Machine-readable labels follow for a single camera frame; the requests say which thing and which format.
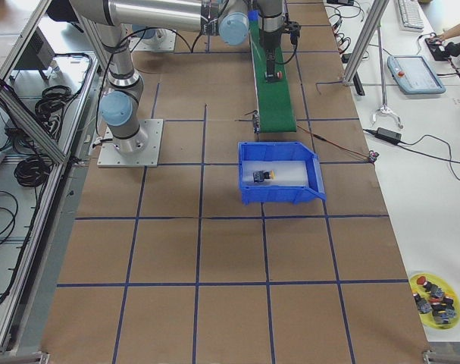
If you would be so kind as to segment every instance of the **red cap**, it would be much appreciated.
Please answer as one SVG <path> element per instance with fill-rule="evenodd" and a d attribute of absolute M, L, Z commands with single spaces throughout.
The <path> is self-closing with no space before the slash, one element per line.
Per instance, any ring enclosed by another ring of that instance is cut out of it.
<path fill-rule="evenodd" d="M 420 284 L 421 286 L 423 286 L 426 281 L 427 281 L 427 277 L 422 275 L 421 277 L 417 279 L 417 284 Z"/>

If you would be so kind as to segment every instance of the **blue and white device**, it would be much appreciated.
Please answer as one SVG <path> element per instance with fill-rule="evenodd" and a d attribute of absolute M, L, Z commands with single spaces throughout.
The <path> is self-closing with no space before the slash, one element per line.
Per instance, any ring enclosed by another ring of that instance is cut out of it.
<path fill-rule="evenodd" d="M 445 86 L 421 55 L 391 55 L 388 68 L 406 95 L 444 93 Z"/>

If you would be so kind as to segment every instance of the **keyboard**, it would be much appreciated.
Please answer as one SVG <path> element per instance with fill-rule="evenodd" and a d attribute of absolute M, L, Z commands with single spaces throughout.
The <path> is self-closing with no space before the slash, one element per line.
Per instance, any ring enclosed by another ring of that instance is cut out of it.
<path fill-rule="evenodd" d="M 417 0 L 395 0 L 399 27 L 402 30 L 421 33 L 424 22 L 420 16 L 420 4 Z"/>

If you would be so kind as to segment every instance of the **white mounting plate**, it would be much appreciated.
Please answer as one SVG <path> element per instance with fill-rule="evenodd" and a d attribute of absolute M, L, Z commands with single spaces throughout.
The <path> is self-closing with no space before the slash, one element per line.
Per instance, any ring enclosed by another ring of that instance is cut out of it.
<path fill-rule="evenodd" d="M 130 49 L 140 41 L 139 37 L 133 37 L 130 40 Z M 145 44 L 144 41 L 140 42 L 134 51 L 145 51 L 154 53 L 174 52 L 176 45 L 176 33 L 166 30 L 166 36 L 164 40 L 157 45 Z"/>
<path fill-rule="evenodd" d="M 140 127 L 145 128 L 149 135 L 147 147 L 133 154 L 121 154 L 115 149 L 113 143 L 104 143 L 97 165 L 99 167 L 157 167 L 163 126 L 164 121 L 162 119 L 141 120 Z M 112 138 L 108 128 L 104 138 Z"/>

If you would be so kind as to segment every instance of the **green conveyor belt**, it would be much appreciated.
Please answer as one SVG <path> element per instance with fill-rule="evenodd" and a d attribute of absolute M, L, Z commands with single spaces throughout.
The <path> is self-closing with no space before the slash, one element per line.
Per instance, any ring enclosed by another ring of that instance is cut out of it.
<path fill-rule="evenodd" d="M 282 80 L 269 83 L 265 79 L 267 61 L 264 49 L 258 42 L 258 21 L 250 22 L 252 35 L 253 72 L 257 89 L 258 112 L 260 114 L 260 133 L 282 133 L 296 131 L 296 118 L 290 100 L 289 81 L 285 66 L 278 64 Z M 281 48 L 276 51 L 277 62 L 283 63 Z"/>

